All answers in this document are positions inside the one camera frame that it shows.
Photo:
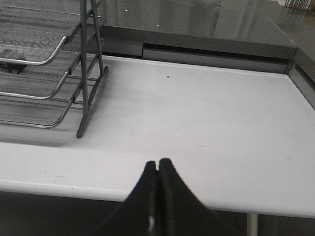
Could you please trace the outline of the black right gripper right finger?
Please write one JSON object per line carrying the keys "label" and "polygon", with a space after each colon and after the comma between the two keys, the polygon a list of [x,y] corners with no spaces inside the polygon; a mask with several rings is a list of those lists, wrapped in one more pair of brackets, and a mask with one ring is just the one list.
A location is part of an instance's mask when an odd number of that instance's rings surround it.
{"label": "black right gripper right finger", "polygon": [[160,223],[164,236],[238,236],[214,216],[181,179],[172,161],[159,161]]}

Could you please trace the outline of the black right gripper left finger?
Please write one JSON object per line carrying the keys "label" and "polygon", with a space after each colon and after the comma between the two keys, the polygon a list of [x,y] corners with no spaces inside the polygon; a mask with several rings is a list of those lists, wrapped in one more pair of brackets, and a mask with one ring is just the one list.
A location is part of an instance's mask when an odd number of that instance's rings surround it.
{"label": "black right gripper left finger", "polygon": [[125,201],[92,232],[92,235],[156,236],[157,180],[156,163],[149,161]]}

